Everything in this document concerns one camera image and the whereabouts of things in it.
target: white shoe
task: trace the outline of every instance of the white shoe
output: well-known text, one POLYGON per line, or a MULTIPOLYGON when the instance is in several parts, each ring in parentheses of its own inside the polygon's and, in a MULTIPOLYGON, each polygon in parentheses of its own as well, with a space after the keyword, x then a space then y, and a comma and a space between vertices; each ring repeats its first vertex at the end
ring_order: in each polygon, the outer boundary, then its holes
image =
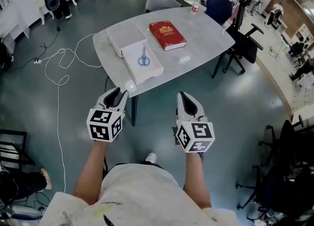
POLYGON ((148 161, 150 163, 156 163, 157 156, 154 153, 150 153, 146 156, 145 161, 148 161))
POLYGON ((47 186, 46 186, 45 189, 52 189, 52 185, 51 185, 51 182, 50 182, 50 177, 49 177, 49 174, 48 174, 47 170, 45 168, 40 169, 40 174, 43 175, 44 178, 46 179, 47 186))

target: blue chair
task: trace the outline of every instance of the blue chair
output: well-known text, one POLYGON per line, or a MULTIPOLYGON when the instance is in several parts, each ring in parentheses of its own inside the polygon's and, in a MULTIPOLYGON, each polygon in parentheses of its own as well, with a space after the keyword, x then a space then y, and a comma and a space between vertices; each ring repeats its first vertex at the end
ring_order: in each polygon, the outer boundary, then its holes
POLYGON ((232 2, 229 0, 207 0, 205 14, 222 26, 232 16, 232 2))

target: plastic bottle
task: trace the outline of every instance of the plastic bottle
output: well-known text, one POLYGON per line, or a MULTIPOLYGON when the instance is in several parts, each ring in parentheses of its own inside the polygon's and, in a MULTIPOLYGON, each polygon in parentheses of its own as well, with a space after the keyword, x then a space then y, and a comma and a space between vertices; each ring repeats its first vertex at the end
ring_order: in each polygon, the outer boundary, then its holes
POLYGON ((196 14, 196 12, 198 11, 199 7, 200 7, 200 4, 201 4, 201 0, 196 0, 194 3, 193 3, 193 7, 191 9, 191 13, 192 14, 196 14))

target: person's left arm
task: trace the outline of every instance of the person's left arm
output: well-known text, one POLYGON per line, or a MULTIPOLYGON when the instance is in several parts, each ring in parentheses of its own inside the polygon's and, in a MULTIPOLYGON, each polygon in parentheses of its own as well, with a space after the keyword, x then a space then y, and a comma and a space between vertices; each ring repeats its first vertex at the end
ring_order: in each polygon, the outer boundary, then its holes
POLYGON ((103 181, 103 165, 107 142, 95 141, 94 147, 77 180, 73 196, 82 199, 89 205, 97 202, 103 181))

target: book cover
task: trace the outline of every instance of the book cover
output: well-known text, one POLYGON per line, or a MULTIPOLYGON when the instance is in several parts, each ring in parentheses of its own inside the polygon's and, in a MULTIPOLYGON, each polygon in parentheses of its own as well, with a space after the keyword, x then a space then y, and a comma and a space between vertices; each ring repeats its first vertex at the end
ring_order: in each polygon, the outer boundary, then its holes
POLYGON ((149 29, 165 51, 185 46, 186 39, 170 21, 149 24, 149 29))

